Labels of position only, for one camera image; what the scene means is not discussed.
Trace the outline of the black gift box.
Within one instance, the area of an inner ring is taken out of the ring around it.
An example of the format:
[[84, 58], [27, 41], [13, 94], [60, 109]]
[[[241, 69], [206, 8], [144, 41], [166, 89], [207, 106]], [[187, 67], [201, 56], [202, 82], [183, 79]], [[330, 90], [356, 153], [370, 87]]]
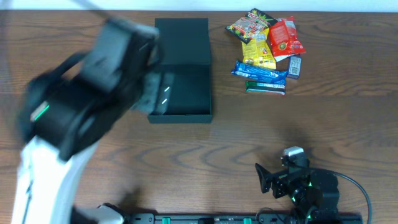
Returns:
[[207, 18], [156, 18], [162, 76], [152, 124], [211, 123], [211, 47]]

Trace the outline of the yellow snack bag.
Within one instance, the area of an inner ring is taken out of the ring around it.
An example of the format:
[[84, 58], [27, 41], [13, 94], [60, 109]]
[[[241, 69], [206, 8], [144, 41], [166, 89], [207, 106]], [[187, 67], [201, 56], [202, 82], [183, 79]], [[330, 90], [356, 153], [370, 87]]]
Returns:
[[242, 43], [243, 62], [255, 67], [276, 69], [276, 60], [267, 44], [269, 30], [258, 33], [248, 44]]

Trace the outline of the red snack bag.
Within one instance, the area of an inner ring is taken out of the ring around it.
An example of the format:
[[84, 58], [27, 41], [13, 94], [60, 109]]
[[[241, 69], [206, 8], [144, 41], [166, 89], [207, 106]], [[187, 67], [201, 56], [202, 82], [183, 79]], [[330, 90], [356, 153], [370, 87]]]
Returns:
[[272, 54], [276, 62], [292, 55], [304, 54], [305, 48], [298, 40], [293, 16], [279, 18], [269, 30]]

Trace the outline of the Haribo gummy candy bag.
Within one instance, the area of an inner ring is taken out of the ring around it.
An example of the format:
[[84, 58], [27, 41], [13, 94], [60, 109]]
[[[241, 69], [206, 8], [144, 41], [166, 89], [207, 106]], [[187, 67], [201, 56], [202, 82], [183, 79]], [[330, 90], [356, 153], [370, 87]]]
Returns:
[[256, 8], [251, 9], [235, 23], [225, 29], [237, 37], [241, 42], [248, 44], [260, 32], [272, 27], [278, 20]]

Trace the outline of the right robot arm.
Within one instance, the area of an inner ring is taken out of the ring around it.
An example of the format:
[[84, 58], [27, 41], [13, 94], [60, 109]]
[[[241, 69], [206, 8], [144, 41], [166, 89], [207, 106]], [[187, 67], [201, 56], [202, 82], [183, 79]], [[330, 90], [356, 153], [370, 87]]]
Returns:
[[282, 156], [286, 169], [271, 173], [255, 164], [261, 192], [274, 198], [287, 196], [294, 205], [284, 223], [340, 223], [337, 204], [340, 199], [338, 178], [330, 171], [311, 168], [304, 153]]

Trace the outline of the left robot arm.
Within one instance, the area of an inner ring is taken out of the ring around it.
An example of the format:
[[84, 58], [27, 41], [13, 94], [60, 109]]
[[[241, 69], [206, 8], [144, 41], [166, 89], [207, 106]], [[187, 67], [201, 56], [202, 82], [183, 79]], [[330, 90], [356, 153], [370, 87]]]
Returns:
[[91, 50], [29, 82], [13, 223], [126, 222], [114, 205], [76, 208], [75, 195], [100, 139], [157, 91], [151, 75], [161, 59], [159, 37], [155, 27], [110, 17]]

